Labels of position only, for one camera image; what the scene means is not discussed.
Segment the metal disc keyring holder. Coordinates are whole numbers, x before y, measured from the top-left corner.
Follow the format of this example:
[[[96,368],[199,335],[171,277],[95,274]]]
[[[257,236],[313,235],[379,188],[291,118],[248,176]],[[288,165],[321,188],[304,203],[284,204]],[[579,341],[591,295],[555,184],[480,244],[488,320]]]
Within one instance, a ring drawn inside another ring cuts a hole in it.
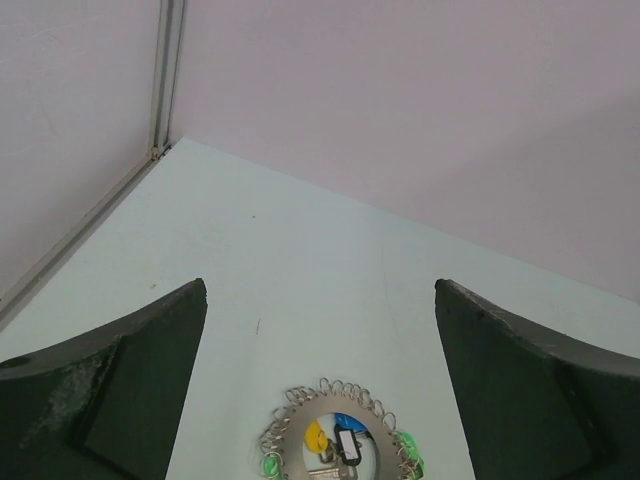
[[[396,415],[368,389],[352,382],[321,378],[314,387],[296,386],[285,392],[285,404],[260,438],[262,461],[266,452],[281,456],[281,479],[309,479],[302,453],[309,424],[318,418],[344,413],[360,421],[373,441],[378,479],[412,479],[402,465],[396,438]]]

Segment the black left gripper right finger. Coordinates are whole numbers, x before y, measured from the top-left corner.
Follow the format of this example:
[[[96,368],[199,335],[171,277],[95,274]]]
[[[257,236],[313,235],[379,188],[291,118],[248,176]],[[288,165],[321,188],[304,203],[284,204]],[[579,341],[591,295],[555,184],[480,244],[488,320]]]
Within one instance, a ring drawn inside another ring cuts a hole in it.
[[[478,479],[636,479],[639,361],[452,281],[435,314]]]

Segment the yellow key tag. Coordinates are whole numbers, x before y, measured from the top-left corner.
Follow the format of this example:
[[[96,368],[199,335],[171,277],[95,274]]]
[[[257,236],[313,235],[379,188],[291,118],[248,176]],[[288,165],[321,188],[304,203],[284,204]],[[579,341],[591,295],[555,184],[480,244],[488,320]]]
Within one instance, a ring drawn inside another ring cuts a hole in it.
[[[317,420],[312,421],[304,435],[304,444],[306,448],[314,454],[323,454],[328,446],[329,439]]]

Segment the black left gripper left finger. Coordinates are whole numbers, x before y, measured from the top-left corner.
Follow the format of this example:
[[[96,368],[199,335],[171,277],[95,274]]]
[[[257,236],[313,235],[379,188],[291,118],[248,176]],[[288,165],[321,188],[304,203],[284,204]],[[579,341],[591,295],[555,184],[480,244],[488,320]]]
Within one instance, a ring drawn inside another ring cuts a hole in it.
[[[205,326],[195,279],[1,364],[4,479],[163,479]]]

